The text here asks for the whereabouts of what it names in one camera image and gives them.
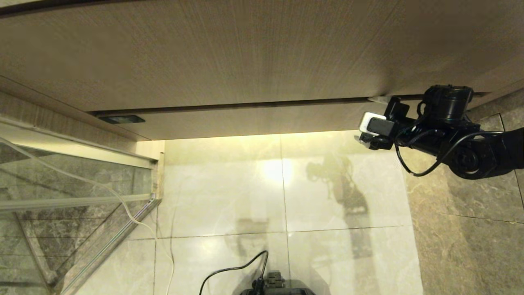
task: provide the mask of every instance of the glass shower door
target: glass shower door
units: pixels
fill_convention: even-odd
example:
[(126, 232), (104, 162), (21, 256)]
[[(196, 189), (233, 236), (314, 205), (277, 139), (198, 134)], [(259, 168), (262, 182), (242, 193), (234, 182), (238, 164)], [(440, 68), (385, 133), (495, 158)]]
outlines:
[[(23, 149), (112, 188), (137, 218), (156, 204), (154, 165)], [(1, 294), (73, 293), (132, 228), (107, 188), (63, 175), (5, 144), (0, 144), (0, 218)]]

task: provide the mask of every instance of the black robotic arm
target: black robotic arm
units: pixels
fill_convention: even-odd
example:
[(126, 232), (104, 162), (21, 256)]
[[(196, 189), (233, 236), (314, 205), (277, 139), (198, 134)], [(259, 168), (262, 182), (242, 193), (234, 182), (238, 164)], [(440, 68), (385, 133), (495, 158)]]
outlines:
[[(417, 119), (406, 117), (409, 106), (392, 97), (384, 115), (364, 114), (360, 140), (372, 150), (394, 146), (402, 166), (414, 176), (427, 175), (441, 163), (470, 180), (524, 168), (524, 128), (481, 130), (465, 115), (472, 97), (469, 87), (432, 86), (418, 104)], [(402, 159), (400, 146), (434, 155), (436, 162), (426, 171), (415, 173)]]

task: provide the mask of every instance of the wooden cabinet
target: wooden cabinet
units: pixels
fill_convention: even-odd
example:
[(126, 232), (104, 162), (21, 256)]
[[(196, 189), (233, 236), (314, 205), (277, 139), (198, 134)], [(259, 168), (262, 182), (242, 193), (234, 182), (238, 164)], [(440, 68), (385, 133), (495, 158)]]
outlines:
[(438, 83), (491, 92), (524, 79), (523, 5), (158, 0), (47, 9), (0, 18), (0, 71), (82, 111), (421, 94)]

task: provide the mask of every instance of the cabinet door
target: cabinet door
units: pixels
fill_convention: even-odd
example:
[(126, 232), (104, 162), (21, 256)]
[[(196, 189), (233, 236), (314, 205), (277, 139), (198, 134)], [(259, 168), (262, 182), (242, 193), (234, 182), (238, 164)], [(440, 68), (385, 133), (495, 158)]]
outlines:
[(116, 126), (152, 140), (355, 130), (358, 129), (365, 111), (383, 113), (385, 109), (385, 104), (358, 102), (276, 108), (135, 113), (145, 122)]
[(77, 5), (0, 18), (0, 69), (83, 111), (421, 94), (437, 83), (489, 92), (524, 79), (523, 5)]

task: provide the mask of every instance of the grout line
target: grout line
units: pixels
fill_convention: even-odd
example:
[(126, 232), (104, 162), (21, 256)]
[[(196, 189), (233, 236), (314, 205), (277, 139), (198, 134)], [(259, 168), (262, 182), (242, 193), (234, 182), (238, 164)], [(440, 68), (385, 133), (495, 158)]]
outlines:
[[(500, 122), (502, 124), (502, 129), (506, 131), (506, 126), (504, 125), (504, 120), (502, 119), (502, 114), (498, 113), (498, 116), (500, 118)], [(513, 173), (515, 174), (515, 178), (517, 179), (517, 186), (519, 188), (519, 194), (520, 194), (520, 201), (522, 202), (522, 209), (524, 209), (524, 196), (522, 195), (522, 186), (519, 182), (519, 177), (517, 176), (517, 170), (513, 170)]]
[(312, 233), (314, 231), (334, 231), (334, 230), (352, 230), (352, 229), (372, 229), (372, 228), (389, 228), (389, 227), (406, 227), (412, 225), (389, 225), (389, 226), (370, 226), (370, 227), (351, 227), (351, 228), (334, 228), (334, 229), (319, 229), (319, 230), (296, 230), (290, 233)]
[[(295, 231), (269, 231), (263, 233), (241, 233), (241, 234), (225, 234), (225, 235), (206, 235), (206, 236), (185, 236), (185, 237), (161, 237), (161, 239), (187, 239), (187, 238), (208, 238), (208, 237), (230, 237), (230, 236), (243, 236), (243, 235), (267, 235), (267, 234), (288, 234), (288, 233), (310, 233), (314, 231), (333, 231), (333, 230), (352, 230), (352, 229), (372, 229), (372, 228), (389, 228), (389, 227), (409, 227), (407, 225), (390, 225), (390, 226), (370, 226), (370, 227), (351, 227), (351, 228), (334, 228), (334, 229), (313, 229), (313, 230), (295, 230)], [(130, 240), (152, 240), (153, 238), (137, 238)]]
[(157, 242), (155, 241), (155, 258), (153, 261), (153, 295), (155, 295), (155, 282), (157, 280)]
[(440, 213), (439, 214), (442, 214), (442, 215), (451, 215), (451, 216), (457, 216), (457, 217), (465, 217), (465, 218), (472, 218), (472, 219), (481, 219), (481, 220), (488, 220), (488, 221), (495, 221), (495, 222), (506, 222), (506, 223), (510, 223), (510, 224), (524, 224), (523, 222), (510, 222), (510, 221), (507, 221), (507, 220), (498, 220), (498, 219), (489, 219), (489, 218), (481, 218), (481, 217), (473, 217), (473, 216), (464, 216), (464, 215), (460, 215), (460, 214), (450, 214), (450, 213)]
[(498, 113), (497, 115), (500, 118), (500, 123), (502, 124), (502, 130), (506, 131), (506, 126), (504, 126), (504, 120), (502, 120), (502, 114)]
[(280, 165), (282, 168), (282, 192), (284, 196), (284, 219), (286, 222), (286, 248), (288, 251), (288, 276), (291, 281), (291, 262), (289, 259), (289, 234), (288, 234), (288, 209), (286, 207), (286, 182), (284, 180), (284, 154), (282, 152), (282, 134), (278, 135), (280, 141)]

